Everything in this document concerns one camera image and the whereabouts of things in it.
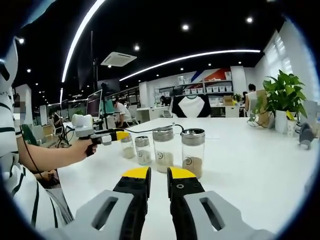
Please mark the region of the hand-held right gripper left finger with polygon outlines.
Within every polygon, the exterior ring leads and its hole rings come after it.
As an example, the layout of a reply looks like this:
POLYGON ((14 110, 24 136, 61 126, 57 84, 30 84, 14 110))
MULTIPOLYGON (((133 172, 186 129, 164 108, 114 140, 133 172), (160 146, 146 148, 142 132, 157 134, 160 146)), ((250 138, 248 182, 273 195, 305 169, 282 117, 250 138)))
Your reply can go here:
POLYGON ((113 190, 81 206, 66 226, 42 233, 46 240, 139 240, 151 188, 151 168, 126 171, 113 190))

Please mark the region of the person's left hand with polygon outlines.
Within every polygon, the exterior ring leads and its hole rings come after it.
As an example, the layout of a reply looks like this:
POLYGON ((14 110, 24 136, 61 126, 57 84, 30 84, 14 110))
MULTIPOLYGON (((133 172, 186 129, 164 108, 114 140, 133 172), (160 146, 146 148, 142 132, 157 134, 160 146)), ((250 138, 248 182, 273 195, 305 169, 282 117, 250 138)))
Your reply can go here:
POLYGON ((97 150, 97 145, 93 144, 91 139, 86 140, 77 140, 71 147, 70 147, 70 157, 73 163, 77 163, 83 161, 87 158, 87 149, 90 149, 91 152, 94 154, 97 150))

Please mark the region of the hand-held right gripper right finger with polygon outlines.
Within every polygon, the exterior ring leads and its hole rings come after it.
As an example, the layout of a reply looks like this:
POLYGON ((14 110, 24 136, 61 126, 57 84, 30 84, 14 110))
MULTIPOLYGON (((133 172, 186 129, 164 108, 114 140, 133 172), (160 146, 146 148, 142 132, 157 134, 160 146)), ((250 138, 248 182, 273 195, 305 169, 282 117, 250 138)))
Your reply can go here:
POLYGON ((167 168, 170 214, 178 240, 273 240, 265 229, 254 229, 241 211, 216 192, 204 190, 183 168, 167 168))

